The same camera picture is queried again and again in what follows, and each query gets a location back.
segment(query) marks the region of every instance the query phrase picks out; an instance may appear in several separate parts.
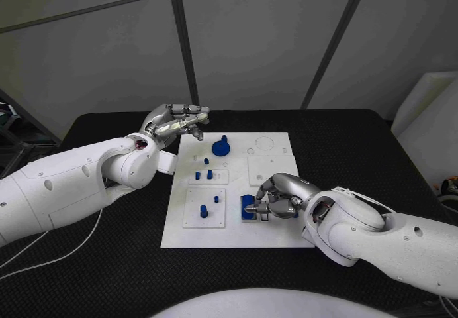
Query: small white platform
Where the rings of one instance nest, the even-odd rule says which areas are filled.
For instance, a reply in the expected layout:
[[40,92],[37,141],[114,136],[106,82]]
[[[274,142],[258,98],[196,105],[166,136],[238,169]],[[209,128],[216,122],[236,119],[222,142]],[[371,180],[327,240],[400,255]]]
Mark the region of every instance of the small white platform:
[[[212,153],[212,145],[222,135],[227,136],[230,152],[217,157]],[[209,169],[213,175],[219,174],[213,181],[207,180]],[[200,171],[200,180],[196,180],[196,171]],[[242,222],[240,196],[255,195],[259,185],[276,172],[298,175],[285,132],[204,133],[202,142],[190,135],[181,136],[161,248],[312,247],[301,238],[302,216],[279,219],[269,215],[269,221],[261,222],[258,217],[255,222]],[[225,196],[214,203],[214,193],[222,190]],[[210,207],[204,219],[200,217],[200,205]],[[214,210],[222,206],[225,213]]]

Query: robotic hand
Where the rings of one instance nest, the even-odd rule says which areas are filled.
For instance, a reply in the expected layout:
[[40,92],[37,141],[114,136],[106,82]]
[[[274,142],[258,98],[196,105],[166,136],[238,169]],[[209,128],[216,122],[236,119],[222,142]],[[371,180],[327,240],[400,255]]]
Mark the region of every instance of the robotic hand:
[[[262,202],[266,193],[269,203]],[[350,267],[361,258],[399,282],[458,299],[458,227],[397,213],[340,187],[320,191],[289,174],[272,175],[245,211],[281,218],[302,211],[301,236],[340,265]]]
[[[1,179],[0,247],[79,221],[141,189],[155,171],[173,174],[177,156],[160,150],[178,134],[203,139],[196,124],[209,122],[209,112],[207,107],[161,105],[140,133],[42,158]],[[115,186],[105,188],[104,178]]]

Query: black table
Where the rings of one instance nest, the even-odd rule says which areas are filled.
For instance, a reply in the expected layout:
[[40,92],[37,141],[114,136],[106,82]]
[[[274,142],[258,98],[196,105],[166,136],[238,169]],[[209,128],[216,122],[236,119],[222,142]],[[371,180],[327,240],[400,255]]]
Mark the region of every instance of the black table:
[[[75,121],[69,150],[137,132],[147,112],[95,113]],[[448,222],[448,215],[373,111],[213,111],[204,132],[288,132],[299,175],[407,214]],[[177,153],[180,141],[167,151]],[[60,262],[0,281],[0,316],[144,317],[202,294],[233,288],[324,293],[384,311],[436,296],[396,282],[360,260],[337,265],[317,248],[160,249],[173,176],[104,210],[81,250]],[[55,230],[0,275],[63,256],[82,242],[98,214]],[[37,237],[1,249],[0,263]]]

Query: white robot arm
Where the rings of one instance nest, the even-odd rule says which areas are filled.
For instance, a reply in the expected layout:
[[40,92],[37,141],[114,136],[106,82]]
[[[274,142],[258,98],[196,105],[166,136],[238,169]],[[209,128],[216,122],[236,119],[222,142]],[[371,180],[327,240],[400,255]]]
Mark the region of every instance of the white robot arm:
[[282,218],[304,211],[302,237],[340,265],[364,259],[399,282],[458,299],[458,227],[383,205],[379,214],[357,196],[382,205],[350,190],[320,191],[299,177],[274,174],[245,211]]
[[[160,151],[177,134],[202,140],[207,107],[167,104],[150,112],[140,133],[55,154],[0,180],[0,247],[79,221],[151,181],[174,173],[177,156]],[[105,188],[104,177],[117,182]]]

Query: black mat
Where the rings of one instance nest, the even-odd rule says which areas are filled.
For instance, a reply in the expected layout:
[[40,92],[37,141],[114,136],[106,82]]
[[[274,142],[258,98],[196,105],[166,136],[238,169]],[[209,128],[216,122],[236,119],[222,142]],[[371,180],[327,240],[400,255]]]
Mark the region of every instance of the black mat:
[[[63,149],[138,131],[145,114],[83,115]],[[207,132],[288,132],[298,172],[321,189],[348,187],[397,211],[448,221],[374,112],[214,111],[210,120],[202,126]],[[436,298],[361,260],[344,268],[315,248],[161,250],[171,180],[157,173],[148,186],[104,210],[98,230],[69,258],[0,281],[1,317],[144,317],[202,294],[250,287],[324,293],[384,311]],[[50,232],[0,275],[63,256],[96,218]],[[1,249],[0,263],[36,237]]]

